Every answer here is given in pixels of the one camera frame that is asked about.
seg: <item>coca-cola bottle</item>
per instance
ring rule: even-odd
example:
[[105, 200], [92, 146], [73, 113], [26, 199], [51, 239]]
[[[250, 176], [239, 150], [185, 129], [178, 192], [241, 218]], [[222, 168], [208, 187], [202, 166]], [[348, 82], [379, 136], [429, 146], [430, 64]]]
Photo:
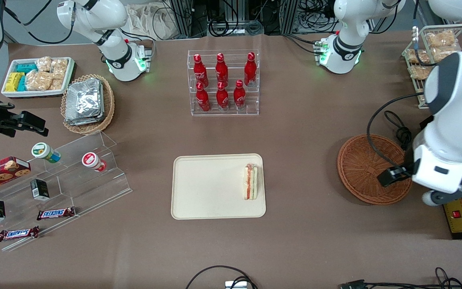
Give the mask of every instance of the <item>coca-cola bottle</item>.
[[211, 103], [208, 99], [208, 93], [206, 92], [206, 90], [204, 90], [204, 87], [200, 82], [196, 84], [196, 88], [197, 103], [199, 104], [203, 112], [209, 111], [211, 109]]
[[247, 63], [245, 64], [245, 78], [243, 79], [245, 82], [245, 86], [252, 87], [256, 85], [256, 62], [254, 61], [255, 55], [252, 52], [249, 52], [247, 55]]
[[236, 81], [233, 97], [235, 99], [236, 109], [243, 110], [245, 108], [245, 89], [243, 88], [243, 81], [240, 79]]
[[221, 112], [227, 112], [229, 110], [229, 101], [228, 95], [226, 91], [226, 87], [224, 86], [223, 82], [217, 83], [217, 104], [219, 105], [219, 110]]
[[194, 55], [194, 61], [194, 74], [196, 75], [197, 82], [202, 83], [204, 88], [207, 88], [209, 81], [206, 72], [206, 66], [204, 66], [204, 64], [201, 61], [201, 56], [198, 54]]
[[227, 65], [224, 62], [224, 55], [222, 53], [217, 54], [217, 65], [215, 66], [215, 72], [217, 73], [217, 82], [222, 82], [224, 87], [227, 87]]

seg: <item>wicker basket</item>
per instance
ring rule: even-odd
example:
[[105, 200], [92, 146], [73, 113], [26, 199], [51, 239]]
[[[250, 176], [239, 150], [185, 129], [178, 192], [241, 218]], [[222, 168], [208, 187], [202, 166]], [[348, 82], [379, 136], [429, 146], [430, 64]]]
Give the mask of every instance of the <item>wicker basket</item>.
[[[79, 77], [75, 79], [74, 81], [72, 81], [72, 83], [85, 81], [92, 77], [101, 80], [101, 82], [103, 83], [104, 111], [105, 111], [106, 117], [101, 122], [83, 124], [82, 126], [71, 126], [64, 121], [64, 126], [73, 133], [79, 133], [79, 134], [86, 135], [86, 134], [91, 134], [97, 130], [104, 130], [110, 124], [111, 119], [113, 118], [113, 112], [115, 111], [115, 99], [113, 97], [113, 91], [110, 87], [110, 84], [108, 84], [108, 81], [106, 81], [104, 77], [100, 75], [92, 75], [92, 74], [83, 75], [82, 77]], [[67, 98], [67, 91], [65, 91], [64, 95], [62, 96], [62, 106], [60, 107], [60, 112], [62, 113], [62, 116], [64, 117], [64, 119], [65, 119], [66, 98]]]
[[[404, 161], [404, 151], [393, 141], [371, 135], [374, 145], [396, 163]], [[378, 156], [362, 134], [346, 141], [338, 154], [341, 181], [358, 199], [374, 205], [391, 205], [403, 199], [411, 188], [411, 178], [383, 187], [377, 176], [391, 164]]]

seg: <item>aluminum foil packet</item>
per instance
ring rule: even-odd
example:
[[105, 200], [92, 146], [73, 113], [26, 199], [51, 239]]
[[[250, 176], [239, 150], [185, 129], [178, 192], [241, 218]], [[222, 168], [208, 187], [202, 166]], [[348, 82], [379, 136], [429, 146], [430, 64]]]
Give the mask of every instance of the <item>aluminum foil packet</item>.
[[102, 121], [105, 117], [102, 82], [90, 78], [71, 84], [65, 104], [65, 121], [72, 126]]

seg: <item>acrylic bottle rack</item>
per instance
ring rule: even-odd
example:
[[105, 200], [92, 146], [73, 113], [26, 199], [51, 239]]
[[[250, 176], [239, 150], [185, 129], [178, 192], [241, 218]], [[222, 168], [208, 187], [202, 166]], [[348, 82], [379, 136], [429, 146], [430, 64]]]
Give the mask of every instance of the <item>acrylic bottle rack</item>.
[[[245, 88], [245, 109], [237, 110], [233, 100], [233, 91], [238, 79], [244, 79], [244, 67], [247, 63], [247, 54], [255, 53], [256, 82], [255, 86]], [[229, 84], [226, 88], [229, 94], [229, 110], [221, 112], [217, 105], [217, 75], [215, 66], [217, 54], [223, 53], [224, 60], [229, 71]], [[211, 102], [211, 110], [204, 112], [197, 103], [196, 77], [194, 74], [194, 55], [201, 56], [202, 63], [206, 66], [209, 86], [205, 88]], [[187, 57], [188, 93], [190, 95], [190, 111], [193, 116], [227, 116], [227, 115], [258, 115], [260, 113], [260, 51], [258, 49], [239, 50], [215, 50], [215, 51], [188, 51]]]
[[[29, 161], [31, 173], [2, 185], [0, 200], [5, 202], [6, 217], [0, 221], [2, 230], [30, 229], [39, 226], [41, 236], [62, 227], [101, 206], [132, 192], [126, 175], [117, 167], [111, 147], [116, 143], [105, 133], [81, 137], [56, 148], [62, 157], [57, 163], [44, 159]], [[81, 163], [87, 152], [95, 152], [106, 161], [103, 172], [86, 168]], [[47, 183], [50, 199], [33, 199], [30, 182], [41, 179]], [[76, 215], [37, 221], [39, 210], [75, 207]], [[2, 250], [14, 250], [35, 238], [18, 238], [2, 242]]]

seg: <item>brown tabletop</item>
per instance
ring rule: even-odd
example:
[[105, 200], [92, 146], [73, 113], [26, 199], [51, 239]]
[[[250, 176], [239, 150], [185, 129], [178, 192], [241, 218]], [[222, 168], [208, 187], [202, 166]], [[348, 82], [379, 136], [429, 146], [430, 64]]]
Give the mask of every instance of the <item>brown tabletop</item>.
[[[365, 132], [379, 106], [414, 92], [399, 57], [409, 41], [410, 31], [369, 36], [346, 75], [317, 67], [283, 37], [158, 42], [151, 72], [127, 83], [99, 61], [95, 45], [11, 44], [11, 60], [69, 56], [77, 77], [97, 73], [110, 82], [116, 112], [105, 132], [118, 143], [115, 158], [134, 191], [16, 251], [0, 251], [0, 288], [184, 288], [200, 269], [219, 264], [246, 271], [265, 289], [335, 288], [356, 279], [429, 283], [437, 266], [462, 280], [462, 241], [450, 240], [442, 208], [421, 202], [425, 188], [413, 185], [395, 205], [370, 206], [345, 189], [336, 169], [340, 146]], [[187, 51], [251, 47], [261, 47], [260, 115], [192, 117]], [[63, 127], [59, 98], [12, 102], [46, 119], [50, 133], [1, 136], [0, 159], [30, 159], [38, 141], [56, 147], [80, 137]], [[416, 104], [391, 106], [413, 132], [429, 115]], [[394, 138], [382, 118], [372, 132]], [[266, 214], [172, 218], [174, 159], [234, 153], [263, 157]], [[236, 276], [216, 269], [192, 286], [220, 288]]]

